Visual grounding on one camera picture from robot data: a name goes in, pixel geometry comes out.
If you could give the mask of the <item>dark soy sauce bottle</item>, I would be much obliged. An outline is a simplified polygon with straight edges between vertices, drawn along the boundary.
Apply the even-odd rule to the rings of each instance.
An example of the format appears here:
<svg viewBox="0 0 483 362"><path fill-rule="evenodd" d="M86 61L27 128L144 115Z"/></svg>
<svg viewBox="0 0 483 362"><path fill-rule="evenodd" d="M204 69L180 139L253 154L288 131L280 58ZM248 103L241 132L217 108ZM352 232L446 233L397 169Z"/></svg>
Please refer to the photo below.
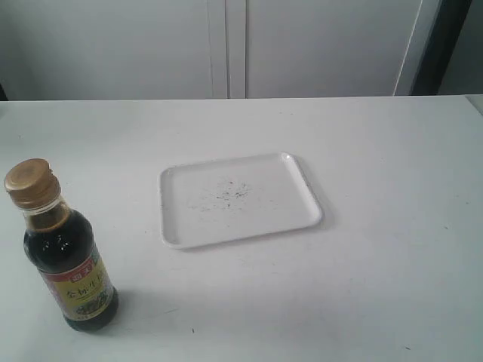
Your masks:
<svg viewBox="0 0 483 362"><path fill-rule="evenodd" d="M118 310L90 222L72 209L49 163L31 158L9 170L5 190L23 213L23 248L74 330L95 332Z"/></svg>

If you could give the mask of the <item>white rectangular plastic tray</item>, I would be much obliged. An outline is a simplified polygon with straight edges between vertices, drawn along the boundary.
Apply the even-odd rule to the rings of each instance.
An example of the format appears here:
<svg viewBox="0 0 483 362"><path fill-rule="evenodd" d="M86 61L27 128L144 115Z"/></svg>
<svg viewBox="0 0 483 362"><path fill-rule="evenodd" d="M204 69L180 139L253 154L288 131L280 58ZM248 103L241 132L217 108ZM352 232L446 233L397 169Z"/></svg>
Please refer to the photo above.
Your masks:
<svg viewBox="0 0 483 362"><path fill-rule="evenodd" d="M158 197L162 241L177 250L309 229L325 216L287 152L169 167Z"/></svg>

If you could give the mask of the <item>white cabinet doors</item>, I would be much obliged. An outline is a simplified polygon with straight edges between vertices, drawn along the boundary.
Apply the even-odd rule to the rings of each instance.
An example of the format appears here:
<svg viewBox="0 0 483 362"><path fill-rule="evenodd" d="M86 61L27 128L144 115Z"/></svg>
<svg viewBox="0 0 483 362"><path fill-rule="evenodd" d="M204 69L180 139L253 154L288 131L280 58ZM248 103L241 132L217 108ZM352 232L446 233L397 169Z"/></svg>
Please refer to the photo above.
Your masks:
<svg viewBox="0 0 483 362"><path fill-rule="evenodd" d="M407 95L437 1L3 1L11 100Z"/></svg>

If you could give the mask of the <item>dark vertical post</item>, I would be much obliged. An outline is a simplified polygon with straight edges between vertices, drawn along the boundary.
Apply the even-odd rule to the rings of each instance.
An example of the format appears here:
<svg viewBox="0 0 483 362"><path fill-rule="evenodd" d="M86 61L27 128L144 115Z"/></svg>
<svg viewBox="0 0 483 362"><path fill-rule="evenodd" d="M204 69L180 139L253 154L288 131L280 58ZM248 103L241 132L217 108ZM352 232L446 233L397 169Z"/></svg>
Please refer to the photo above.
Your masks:
<svg viewBox="0 0 483 362"><path fill-rule="evenodd" d="M422 59L411 85L411 96L434 96L438 93L471 4L472 0L439 2Z"/></svg>

